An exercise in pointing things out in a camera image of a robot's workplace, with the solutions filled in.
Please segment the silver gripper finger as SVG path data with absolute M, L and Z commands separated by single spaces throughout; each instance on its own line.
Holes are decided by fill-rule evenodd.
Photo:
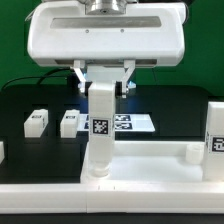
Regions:
M 83 94 L 87 93 L 87 81 L 85 78 L 85 61 L 75 60 L 73 62 L 73 70 L 80 81 L 80 92 Z
M 135 70 L 136 61 L 135 60 L 125 60 L 124 61 L 124 75 L 121 78 L 122 83 L 122 97 L 125 98 L 128 92 L 128 81 L 131 78 Z

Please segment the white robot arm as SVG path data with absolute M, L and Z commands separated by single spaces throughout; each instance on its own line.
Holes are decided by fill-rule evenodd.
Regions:
M 113 83 L 121 96 L 137 68 L 183 59 L 185 0 L 42 0 L 27 50 L 40 66 L 69 67 L 82 84 Z

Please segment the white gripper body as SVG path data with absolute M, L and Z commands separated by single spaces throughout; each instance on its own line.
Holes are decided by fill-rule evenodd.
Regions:
M 182 60 L 186 5 L 128 4 L 123 14 L 89 14 L 78 1 L 40 4 L 31 19 L 28 53 L 41 66 L 120 64 L 175 66 Z

